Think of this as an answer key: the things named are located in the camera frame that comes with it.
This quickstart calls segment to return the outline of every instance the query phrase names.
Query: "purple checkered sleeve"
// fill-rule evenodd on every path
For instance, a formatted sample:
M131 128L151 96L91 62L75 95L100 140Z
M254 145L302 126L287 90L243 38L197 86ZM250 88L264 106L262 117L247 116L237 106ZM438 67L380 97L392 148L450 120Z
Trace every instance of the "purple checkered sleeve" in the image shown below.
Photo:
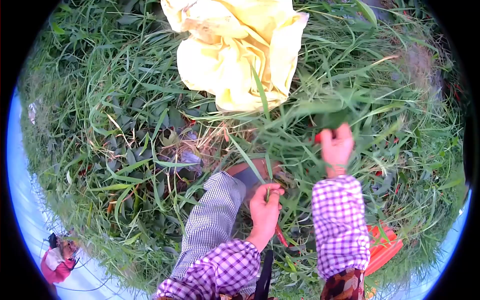
M365 270L370 251L360 183L349 175L319 181L312 214L319 275L327 280L347 268Z
M217 299L219 294L234 295L256 276L259 267L260 253L255 246L233 239L198 259L182 279L163 281L154 298L196 300Z

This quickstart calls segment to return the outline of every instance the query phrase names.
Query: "brown patterned fabric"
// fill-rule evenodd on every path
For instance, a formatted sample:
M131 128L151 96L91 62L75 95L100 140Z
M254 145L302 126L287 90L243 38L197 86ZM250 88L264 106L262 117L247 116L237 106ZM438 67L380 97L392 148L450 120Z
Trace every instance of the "brown patterned fabric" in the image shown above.
M365 270L348 268L325 282L321 300L364 300Z

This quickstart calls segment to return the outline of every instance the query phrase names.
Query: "wrist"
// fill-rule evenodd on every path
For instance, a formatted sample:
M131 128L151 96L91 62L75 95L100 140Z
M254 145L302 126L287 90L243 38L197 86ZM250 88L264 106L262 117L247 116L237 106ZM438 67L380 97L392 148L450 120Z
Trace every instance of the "wrist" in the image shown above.
M258 252L262 252L271 239L271 237L267 238L267 236L268 235L265 235L265 232L261 232L254 227L245 240L252 243L255 248L257 248Z
M327 177L335 178L340 175L345 175L345 169L342 167L326 167Z

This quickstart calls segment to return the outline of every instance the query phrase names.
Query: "hand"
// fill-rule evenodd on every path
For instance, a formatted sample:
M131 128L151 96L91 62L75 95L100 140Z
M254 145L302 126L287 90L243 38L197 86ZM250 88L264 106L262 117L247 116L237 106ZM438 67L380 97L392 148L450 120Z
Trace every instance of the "hand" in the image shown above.
M320 132L322 158L329 165L326 167L328 178L345 174L345 166L353 149L353 137L350 126L343 123L335 130L323 129Z
M279 183L261 185L250 200L250 214L252 215L253 228L246 241L252 243L261 252L268 241L275 234L275 227L282 205L278 203L280 195L285 191Z

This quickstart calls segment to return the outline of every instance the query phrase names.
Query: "left hand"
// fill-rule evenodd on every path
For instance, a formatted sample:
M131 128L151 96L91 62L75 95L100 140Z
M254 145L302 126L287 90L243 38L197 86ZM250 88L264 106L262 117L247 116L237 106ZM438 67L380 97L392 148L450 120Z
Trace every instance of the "left hand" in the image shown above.
M278 201L280 195L284 193L285 190L280 188L279 183L263 184L250 200L253 228L246 241L251 242L259 252L267 246L268 241L275 234L278 216L282 209Z

